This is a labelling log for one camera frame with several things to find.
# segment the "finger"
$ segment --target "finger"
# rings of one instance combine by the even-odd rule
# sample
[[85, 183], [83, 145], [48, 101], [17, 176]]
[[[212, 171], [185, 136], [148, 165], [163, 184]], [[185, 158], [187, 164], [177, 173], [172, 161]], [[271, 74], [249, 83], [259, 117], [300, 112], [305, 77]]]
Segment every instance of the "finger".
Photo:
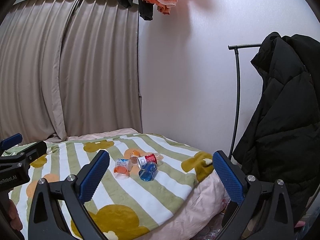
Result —
[[19, 217], [16, 217], [15, 219], [11, 220], [10, 225], [13, 229], [18, 230], [18, 231], [21, 231], [23, 228]]
[[10, 199], [9, 200], [9, 211], [8, 211], [8, 215], [11, 219], [15, 219], [18, 216], [18, 210], [14, 204], [14, 202]]

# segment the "curtain pleat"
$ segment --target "curtain pleat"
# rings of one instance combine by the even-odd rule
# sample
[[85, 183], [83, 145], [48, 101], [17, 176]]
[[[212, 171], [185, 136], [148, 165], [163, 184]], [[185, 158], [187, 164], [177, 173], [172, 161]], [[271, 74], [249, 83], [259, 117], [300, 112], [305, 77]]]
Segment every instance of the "curtain pleat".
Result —
[[60, 50], [77, 0], [26, 0], [0, 26], [0, 136], [23, 143], [66, 139], [59, 90]]
[[142, 131], [137, 70], [138, 6], [82, 0], [67, 28], [59, 86], [68, 136]]

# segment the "blanket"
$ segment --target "blanket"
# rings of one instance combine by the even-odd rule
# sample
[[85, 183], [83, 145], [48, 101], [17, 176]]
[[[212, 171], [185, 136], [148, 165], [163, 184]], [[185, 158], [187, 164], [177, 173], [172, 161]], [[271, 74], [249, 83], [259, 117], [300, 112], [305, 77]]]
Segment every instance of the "blanket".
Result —
[[[19, 152], [27, 146], [14, 147], [7, 152]], [[109, 152], [110, 166], [92, 200], [84, 206], [110, 240], [135, 239], [162, 225], [177, 212], [193, 187], [213, 171], [209, 153], [154, 134], [117, 135], [47, 146], [47, 154], [31, 163], [30, 182], [16, 187], [10, 196], [19, 210], [25, 236], [37, 181], [44, 177], [54, 182], [77, 174], [100, 149]], [[164, 157], [152, 181], [141, 180], [137, 167], [132, 168], [128, 179], [115, 178], [116, 159], [129, 158], [133, 150], [141, 155], [153, 152]], [[63, 202], [61, 209], [73, 235], [80, 238]]]

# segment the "black clothing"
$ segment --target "black clothing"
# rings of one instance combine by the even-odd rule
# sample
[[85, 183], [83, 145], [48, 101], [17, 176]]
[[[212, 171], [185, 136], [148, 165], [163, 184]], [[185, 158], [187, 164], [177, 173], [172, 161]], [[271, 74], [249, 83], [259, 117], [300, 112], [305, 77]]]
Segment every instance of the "black clothing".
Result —
[[140, 17], [145, 21], [152, 21], [153, 17], [153, 3], [144, 0], [138, 0]]
[[263, 93], [233, 157], [245, 174], [285, 182], [296, 223], [319, 184], [320, 43], [271, 33], [251, 63]]

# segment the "metal screw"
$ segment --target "metal screw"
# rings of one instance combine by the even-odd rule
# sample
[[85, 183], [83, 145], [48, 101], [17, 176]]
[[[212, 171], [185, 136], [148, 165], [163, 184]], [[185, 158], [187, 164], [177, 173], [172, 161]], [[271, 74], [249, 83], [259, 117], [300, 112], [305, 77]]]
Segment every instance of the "metal screw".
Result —
[[76, 179], [76, 176], [75, 175], [69, 175], [67, 177], [67, 181], [74, 181]]
[[38, 184], [42, 185], [44, 183], [45, 183], [45, 179], [44, 178], [38, 180]]
[[255, 181], [256, 180], [256, 177], [253, 176], [253, 175], [248, 175], [248, 181]]
[[278, 183], [279, 185], [281, 185], [281, 186], [284, 184], [284, 182], [283, 182], [282, 179], [278, 179], [278, 180], [277, 180], [277, 183]]

